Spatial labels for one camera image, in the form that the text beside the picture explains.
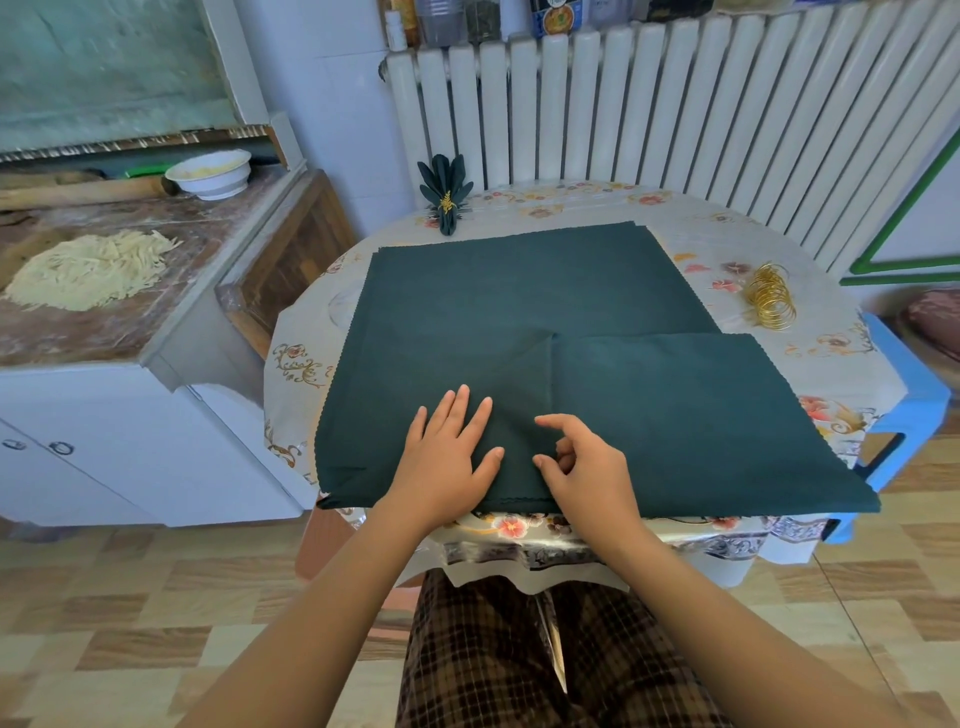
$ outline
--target green cloth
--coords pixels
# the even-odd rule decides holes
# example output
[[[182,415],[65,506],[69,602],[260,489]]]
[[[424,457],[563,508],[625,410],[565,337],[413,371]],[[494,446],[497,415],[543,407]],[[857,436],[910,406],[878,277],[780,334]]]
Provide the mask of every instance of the green cloth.
[[[531,457],[569,411],[628,455],[645,516],[876,510],[749,335],[719,332],[650,233],[626,223],[373,256],[315,441],[324,508],[371,506],[410,421],[493,397],[485,511],[556,512]]]

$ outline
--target plaid pants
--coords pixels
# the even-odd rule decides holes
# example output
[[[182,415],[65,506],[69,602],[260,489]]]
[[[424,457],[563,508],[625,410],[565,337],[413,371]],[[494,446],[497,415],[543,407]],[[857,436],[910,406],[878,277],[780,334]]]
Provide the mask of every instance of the plaid pants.
[[[534,597],[502,576],[457,589],[427,573],[396,725],[732,728],[635,596],[583,582],[549,591],[567,692]]]

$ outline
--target forearm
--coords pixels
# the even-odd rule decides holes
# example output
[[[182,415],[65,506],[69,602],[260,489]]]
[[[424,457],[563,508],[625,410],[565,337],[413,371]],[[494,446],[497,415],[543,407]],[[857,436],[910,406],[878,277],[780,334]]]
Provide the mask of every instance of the forearm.
[[[907,725],[896,706],[829,668],[687,562],[646,528],[611,567],[654,614],[740,728]]]
[[[420,532],[381,501],[291,606],[230,666],[184,728],[326,725]]]

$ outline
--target gold wire coil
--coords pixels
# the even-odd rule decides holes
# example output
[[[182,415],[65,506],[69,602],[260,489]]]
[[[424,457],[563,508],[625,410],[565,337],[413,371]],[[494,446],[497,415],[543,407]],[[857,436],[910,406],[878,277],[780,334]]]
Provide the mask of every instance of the gold wire coil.
[[[782,331],[797,318],[797,308],[790,296],[790,289],[780,272],[783,266],[764,263],[756,269],[744,293],[756,311],[756,319],[765,328]]]

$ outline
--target blue chair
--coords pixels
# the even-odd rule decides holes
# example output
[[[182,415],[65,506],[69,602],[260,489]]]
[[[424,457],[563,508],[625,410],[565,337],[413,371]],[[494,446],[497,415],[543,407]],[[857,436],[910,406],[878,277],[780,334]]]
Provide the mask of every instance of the blue chair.
[[[894,409],[881,417],[871,432],[896,434],[887,446],[868,465],[857,466],[875,491],[886,487],[903,466],[933,437],[947,414],[949,388],[897,336],[873,314],[865,314],[867,328],[874,343],[894,365],[903,384],[906,397]],[[844,544],[853,537],[855,513],[834,513],[831,518],[840,521],[824,541]]]

